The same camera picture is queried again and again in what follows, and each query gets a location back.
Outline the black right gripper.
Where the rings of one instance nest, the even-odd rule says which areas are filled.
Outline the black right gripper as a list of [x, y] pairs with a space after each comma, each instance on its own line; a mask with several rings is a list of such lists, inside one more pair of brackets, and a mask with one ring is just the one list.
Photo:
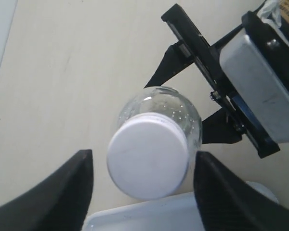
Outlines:
[[202, 121], [202, 143], [234, 144], [246, 135], [260, 158], [279, 152], [278, 144], [265, 131], [219, 63], [222, 48], [243, 26], [237, 26], [210, 45], [180, 5], [173, 5], [161, 19], [170, 27], [178, 42], [167, 48], [145, 88], [162, 86], [194, 63], [213, 89], [211, 99], [221, 107]]

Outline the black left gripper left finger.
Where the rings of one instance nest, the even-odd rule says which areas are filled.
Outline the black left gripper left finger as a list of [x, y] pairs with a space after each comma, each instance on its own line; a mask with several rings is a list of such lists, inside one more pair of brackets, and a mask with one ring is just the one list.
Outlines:
[[0, 231], [79, 231], [92, 192], [92, 150], [79, 150], [48, 178], [0, 206]]

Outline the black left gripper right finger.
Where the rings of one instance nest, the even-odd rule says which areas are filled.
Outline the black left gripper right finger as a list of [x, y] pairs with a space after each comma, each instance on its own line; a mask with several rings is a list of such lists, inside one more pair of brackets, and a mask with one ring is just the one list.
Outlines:
[[193, 188], [206, 231], [289, 231], [289, 209], [257, 192], [209, 152], [196, 154]]

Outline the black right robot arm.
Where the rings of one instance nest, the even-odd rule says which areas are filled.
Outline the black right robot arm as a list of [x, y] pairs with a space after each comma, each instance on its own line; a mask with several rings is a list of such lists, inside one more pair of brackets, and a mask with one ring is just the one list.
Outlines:
[[203, 143], [233, 144], [246, 134], [260, 158], [289, 142], [289, 0], [266, 0], [210, 45], [175, 4], [162, 15], [178, 41], [168, 47], [148, 87], [195, 64], [220, 109], [203, 121]]

